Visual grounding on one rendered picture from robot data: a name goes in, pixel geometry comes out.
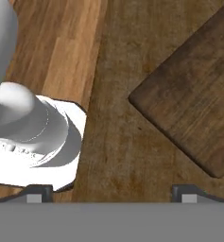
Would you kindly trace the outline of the dark wooden cutting board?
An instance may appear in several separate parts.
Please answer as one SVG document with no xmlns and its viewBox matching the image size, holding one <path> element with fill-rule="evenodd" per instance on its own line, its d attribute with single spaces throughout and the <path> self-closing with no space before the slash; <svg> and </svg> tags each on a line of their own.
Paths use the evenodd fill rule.
<svg viewBox="0 0 224 242">
<path fill-rule="evenodd" d="M 224 176 L 224 5 L 129 95 L 196 165 Z"/>
</svg>

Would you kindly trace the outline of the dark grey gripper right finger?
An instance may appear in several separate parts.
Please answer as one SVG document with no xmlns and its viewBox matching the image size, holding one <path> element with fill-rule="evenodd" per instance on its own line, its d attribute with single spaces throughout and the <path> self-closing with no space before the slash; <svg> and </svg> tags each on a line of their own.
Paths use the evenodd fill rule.
<svg viewBox="0 0 224 242">
<path fill-rule="evenodd" d="M 171 201 L 177 203 L 224 202 L 224 198 L 211 195 L 194 184 L 174 184 L 171 188 Z"/>
</svg>

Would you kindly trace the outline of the white rounded pedestal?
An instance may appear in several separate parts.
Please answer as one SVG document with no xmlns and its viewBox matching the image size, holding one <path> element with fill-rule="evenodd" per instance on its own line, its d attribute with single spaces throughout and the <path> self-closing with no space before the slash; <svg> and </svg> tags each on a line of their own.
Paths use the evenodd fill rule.
<svg viewBox="0 0 224 242">
<path fill-rule="evenodd" d="M 17 14 L 0 0 L 0 184 L 60 191 L 76 179 L 87 114 L 74 101 L 5 80 L 17 35 Z"/>
</svg>

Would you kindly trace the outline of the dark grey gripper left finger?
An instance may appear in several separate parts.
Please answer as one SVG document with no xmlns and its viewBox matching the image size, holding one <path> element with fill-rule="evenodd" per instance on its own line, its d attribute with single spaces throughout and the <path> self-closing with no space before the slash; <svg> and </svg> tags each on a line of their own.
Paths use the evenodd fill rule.
<svg viewBox="0 0 224 242">
<path fill-rule="evenodd" d="M 15 195 L 0 198 L 0 202 L 47 203 L 53 201 L 53 186 L 31 184 Z"/>
</svg>

